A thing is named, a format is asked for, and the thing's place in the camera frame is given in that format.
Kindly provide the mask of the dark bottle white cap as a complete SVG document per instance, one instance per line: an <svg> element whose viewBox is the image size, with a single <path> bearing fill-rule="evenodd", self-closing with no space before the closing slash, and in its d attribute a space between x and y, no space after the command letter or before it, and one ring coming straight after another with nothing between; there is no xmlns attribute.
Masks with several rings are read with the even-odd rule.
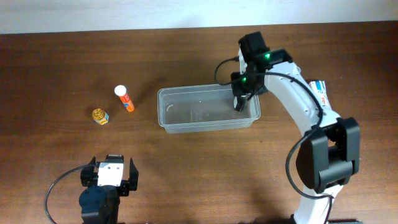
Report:
<svg viewBox="0 0 398 224"><path fill-rule="evenodd" d="M236 111L242 111L245 109L247 99L245 96L235 96L234 97L234 109Z"/></svg>

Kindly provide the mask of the white blue medicine box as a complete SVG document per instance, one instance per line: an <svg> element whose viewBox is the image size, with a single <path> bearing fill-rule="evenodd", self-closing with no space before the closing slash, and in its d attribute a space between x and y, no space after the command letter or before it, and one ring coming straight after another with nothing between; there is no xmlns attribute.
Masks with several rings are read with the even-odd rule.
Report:
<svg viewBox="0 0 398 224"><path fill-rule="evenodd" d="M328 100L328 96L326 93L326 85L322 80L314 80L309 83L311 89L317 94L319 97L322 106L325 106L328 109L331 109L330 102Z"/></svg>

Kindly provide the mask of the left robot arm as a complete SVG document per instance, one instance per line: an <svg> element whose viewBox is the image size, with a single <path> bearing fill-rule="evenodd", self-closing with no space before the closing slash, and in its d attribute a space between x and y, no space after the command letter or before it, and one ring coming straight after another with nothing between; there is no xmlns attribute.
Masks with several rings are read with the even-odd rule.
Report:
<svg viewBox="0 0 398 224"><path fill-rule="evenodd" d="M139 172L131 159L129 178L123 179L124 156L108 154L105 161L96 158L80 174L86 189L79 197L81 218L84 224L117 224L121 197L137 190Z"/></svg>

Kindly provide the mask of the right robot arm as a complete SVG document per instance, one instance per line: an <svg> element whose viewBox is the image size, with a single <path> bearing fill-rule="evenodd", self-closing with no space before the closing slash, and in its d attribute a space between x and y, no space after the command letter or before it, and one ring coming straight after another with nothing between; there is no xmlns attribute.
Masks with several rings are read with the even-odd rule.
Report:
<svg viewBox="0 0 398 224"><path fill-rule="evenodd" d="M252 97L268 91L282 103L302 135L285 162L287 178L302 197L290 219L292 223L328 223L335 197L359 171L359 124L333 111L302 78L287 51L271 50L260 32L246 34L238 44L234 60L239 62L239 71L231 74L235 110L243 110ZM294 153L303 189L290 174Z"/></svg>

